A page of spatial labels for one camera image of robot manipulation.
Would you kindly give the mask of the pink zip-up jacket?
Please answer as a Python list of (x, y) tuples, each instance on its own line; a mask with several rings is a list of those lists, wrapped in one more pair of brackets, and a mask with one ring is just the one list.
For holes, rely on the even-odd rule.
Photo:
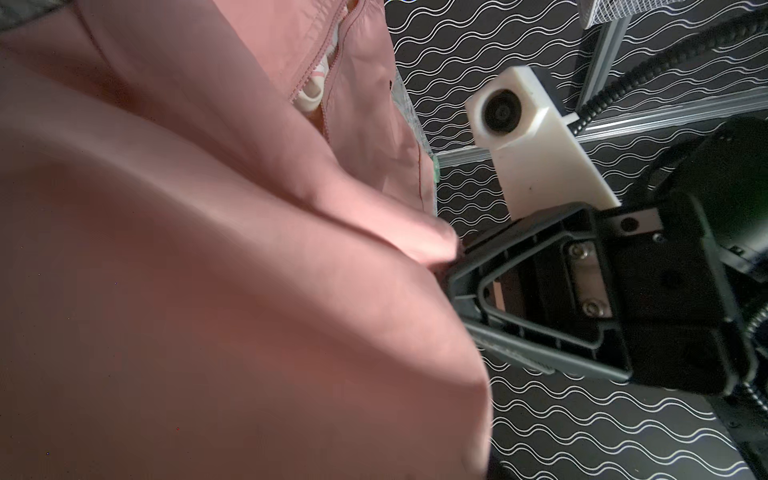
[(1, 35), (5, 479), (483, 479), (460, 254), (380, 1)]

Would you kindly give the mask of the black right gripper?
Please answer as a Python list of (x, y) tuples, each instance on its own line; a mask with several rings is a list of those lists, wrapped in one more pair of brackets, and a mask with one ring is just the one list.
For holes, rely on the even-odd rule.
[(609, 244), (620, 333), (594, 341), (479, 299), (482, 283), (545, 250), (597, 236), (598, 210), (568, 203), (488, 230), (443, 276), (473, 341), (507, 363), (727, 396), (762, 365), (747, 307), (767, 291), (767, 123), (733, 118), (665, 151), (626, 194)]

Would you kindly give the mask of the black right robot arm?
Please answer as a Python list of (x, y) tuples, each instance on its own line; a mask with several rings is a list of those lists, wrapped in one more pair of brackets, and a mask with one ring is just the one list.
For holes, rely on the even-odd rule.
[(737, 117), (658, 160), (627, 205), (571, 203), (477, 238), (443, 290), (499, 360), (708, 397), (767, 475), (767, 124)]

